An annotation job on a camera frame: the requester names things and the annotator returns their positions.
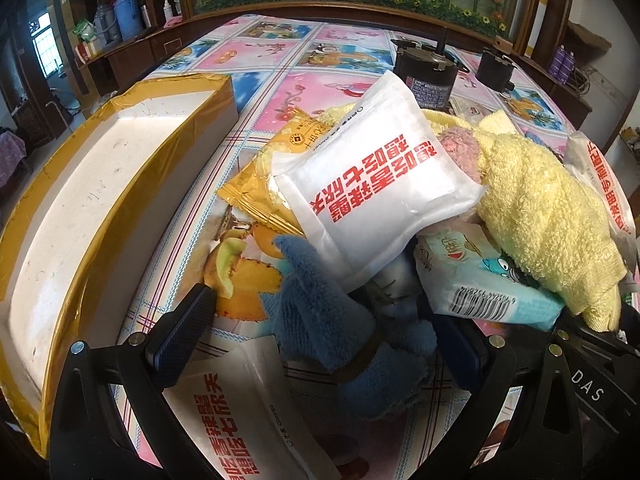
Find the window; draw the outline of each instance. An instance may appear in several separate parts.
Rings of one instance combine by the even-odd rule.
[[[30,23],[30,29],[33,37],[33,46],[40,61],[40,68],[45,77],[47,77],[62,65],[56,40],[53,37],[49,13],[46,12],[40,16],[37,22]]]

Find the white packet with red text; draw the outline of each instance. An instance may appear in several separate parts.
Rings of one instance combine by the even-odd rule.
[[[273,336],[189,363],[163,395],[226,480],[340,479],[293,404]]]
[[[467,211],[484,193],[447,155],[392,72],[313,149],[275,153],[271,173],[347,292],[398,256],[420,229]]]
[[[562,163],[569,173],[581,183],[594,189],[602,199],[607,210],[611,238],[615,241],[629,270],[630,280],[628,281],[633,283],[638,261],[636,224],[625,192],[615,173],[598,147],[582,132],[569,135]]]

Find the black container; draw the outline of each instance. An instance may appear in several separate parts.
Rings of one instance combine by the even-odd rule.
[[[420,108],[444,110],[449,102],[458,70],[468,68],[445,52],[447,29],[435,49],[418,48],[413,41],[394,41],[398,46],[396,74],[411,90]]]
[[[514,89],[511,82],[513,69],[514,64],[507,56],[501,52],[486,49],[482,53],[476,79],[496,92],[511,91]]]

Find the brown band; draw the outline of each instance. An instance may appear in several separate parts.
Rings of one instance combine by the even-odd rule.
[[[373,357],[378,351],[378,347],[383,343],[384,340],[385,337],[380,333],[378,329],[375,329],[371,334],[371,337],[366,343],[364,343],[360,351],[354,356],[351,362],[345,364],[343,367],[338,368],[337,370],[334,370],[331,374],[332,377],[340,384],[353,381],[371,364],[371,361],[373,361]]]

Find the purple bottle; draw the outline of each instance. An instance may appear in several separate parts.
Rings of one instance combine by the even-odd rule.
[[[551,60],[549,68],[546,69],[546,71],[549,72],[549,75],[558,77],[560,67],[562,66],[562,62],[564,61],[565,57],[566,50],[564,49],[564,45],[560,45],[560,47],[556,48],[556,53],[554,54],[554,58]]]
[[[569,76],[571,75],[571,71],[574,69],[574,66],[574,53],[569,52],[566,56],[564,56],[564,61],[562,62],[560,72],[558,73],[558,81],[562,84],[565,84],[569,80]]]

